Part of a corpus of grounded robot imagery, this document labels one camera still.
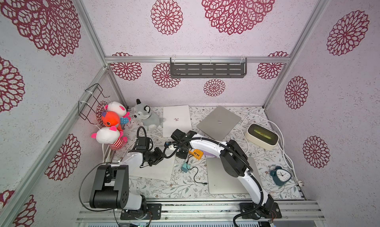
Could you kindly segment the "teal charger plug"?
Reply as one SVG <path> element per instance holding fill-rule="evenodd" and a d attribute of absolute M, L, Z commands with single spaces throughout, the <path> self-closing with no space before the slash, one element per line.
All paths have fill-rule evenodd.
<path fill-rule="evenodd" d="M 191 169 L 192 169 L 192 167 L 190 165 L 188 165 L 187 163 L 184 163 L 181 167 L 181 171 L 184 173 L 189 172 Z"/>

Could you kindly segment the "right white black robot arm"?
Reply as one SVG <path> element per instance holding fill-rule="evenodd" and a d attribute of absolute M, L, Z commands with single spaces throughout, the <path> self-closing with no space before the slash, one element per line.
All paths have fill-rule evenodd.
<path fill-rule="evenodd" d="M 190 131 L 187 134 L 176 129 L 172 135 L 172 141 L 167 141 L 164 145 L 164 153 L 173 145 L 175 148 L 170 155 L 164 154 L 165 159 L 169 159 L 176 155 L 180 149 L 187 151 L 198 149 L 208 154 L 220 158 L 223 168 L 227 174 L 237 178 L 246 189 L 252 199 L 252 203 L 247 211 L 241 211 L 233 217 L 233 224 L 238 226 L 236 220 L 244 216 L 253 215 L 254 217 L 272 217 L 276 213 L 273 210 L 275 201 L 273 197 L 262 188 L 258 179 L 253 173 L 253 168 L 248 162 L 248 157 L 234 140 L 228 142 L 216 141 L 203 137 L 196 132 Z"/>

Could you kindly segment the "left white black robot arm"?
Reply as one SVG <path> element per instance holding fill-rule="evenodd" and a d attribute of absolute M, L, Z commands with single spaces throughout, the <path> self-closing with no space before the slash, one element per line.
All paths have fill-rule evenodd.
<path fill-rule="evenodd" d="M 122 210 L 121 220 L 159 220 L 161 218 L 161 204 L 148 204 L 144 195 L 130 191 L 129 175 L 135 169 L 149 167 L 160 163 L 164 153 L 160 148 L 151 149 L 150 142 L 136 141 L 135 147 L 127 152 L 120 162 L 104 162 L 96 165 L 92 190 L 89 198 L 89 207 L 78 197 L 82 206 L 92 212 Z"/>

